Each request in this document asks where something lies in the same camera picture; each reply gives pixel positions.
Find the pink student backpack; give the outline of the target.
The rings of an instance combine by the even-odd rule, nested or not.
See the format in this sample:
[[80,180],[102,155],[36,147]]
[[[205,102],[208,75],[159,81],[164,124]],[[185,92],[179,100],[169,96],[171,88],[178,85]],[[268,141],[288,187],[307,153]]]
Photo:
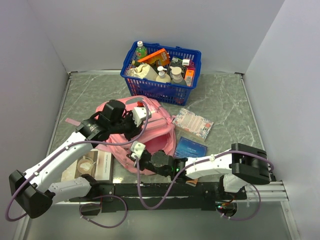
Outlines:
[[[167,155],[173,155],[176,148],[175,127],[172,116],[155,99],[138,95],[118,99],[125,104],[125,108],[130,111],[134,107],[145,107],[147,112],[151,112],[151,117],[147,117],[140,125],[140,134],[132,138],[145,145],[146,150],[154,154],[163,150]],[[81,132],[87,140],[105,141],[107,145],[99,144],[99,150],[112,153],[115,159],[129,172],[141,173],[144,175],[154,175],[149,170],[140,171],[134,167],[134,163],[128,158],[132,143],[127,140],[124,134],[109,134],[106,127],[99,123],[99,111],[107,102],[97,107],[96,112],[82,122],[73,122],[76,130]]]

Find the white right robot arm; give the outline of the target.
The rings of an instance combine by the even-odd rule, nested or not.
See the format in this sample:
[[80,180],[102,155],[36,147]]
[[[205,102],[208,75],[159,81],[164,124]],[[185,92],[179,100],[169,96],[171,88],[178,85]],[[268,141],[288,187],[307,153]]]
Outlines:
[[233,143],[219,154],[175,158],[163,150],[151,154],[144,144],[135,141],[127,157],[138,170],[149,170],[177,183],[221,175],[218,193],[223,199],[230,199],[247,184],[268,185],[273,169],[264,150],[241,143]]

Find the blue sunset cover book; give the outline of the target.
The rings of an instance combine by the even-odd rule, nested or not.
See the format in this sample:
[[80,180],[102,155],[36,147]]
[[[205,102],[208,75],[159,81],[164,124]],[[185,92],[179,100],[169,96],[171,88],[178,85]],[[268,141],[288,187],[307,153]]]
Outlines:
[[187,139],[185,137],[180,137],[179,142],[176,146],[175,152],[173,154],[174,158],[200,158],[206,156],[208,147]]

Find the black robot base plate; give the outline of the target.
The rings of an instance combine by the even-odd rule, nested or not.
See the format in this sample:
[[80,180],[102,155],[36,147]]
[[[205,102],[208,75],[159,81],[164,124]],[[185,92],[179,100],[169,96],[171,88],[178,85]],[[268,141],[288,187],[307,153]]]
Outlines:
[[[169,188],[169,183],[142,183],[141,194],[146,205],[157,205]],[[121,197],[129,211],[144,210],[135,183],[102,183],[91,190],[84,197],[75,197],[69,201],[102,203],[102,212],[111,213],[124,209],[123,203],[113,197],[105,197],[102,200],[94,197],[115,195]],[[216,203],[229,200],[246,200],[247,194],[244,187],[237,193],[226,193],[220,189],[218,182],[199,182],[196,186],[175,183],[165,201],[158,210],[200,209],[203,211],[215,211]]]

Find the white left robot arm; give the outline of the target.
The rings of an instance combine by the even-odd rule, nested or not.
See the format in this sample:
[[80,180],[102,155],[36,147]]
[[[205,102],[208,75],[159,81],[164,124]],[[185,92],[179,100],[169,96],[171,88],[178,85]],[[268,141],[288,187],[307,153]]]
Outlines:
[[43,215],[64,191],[52,184],[73,161],[105,145],[110,135],[123,134],[126,144],[137,140],[145,131],[144,121],[150,111],[144,103],[127,110],[119,100],[108,101],[101,111],[84,119],[70,137],[44,160],[26,171],[13,171],[9,177],[11,201],[24,210],[24,216],[32,219]]

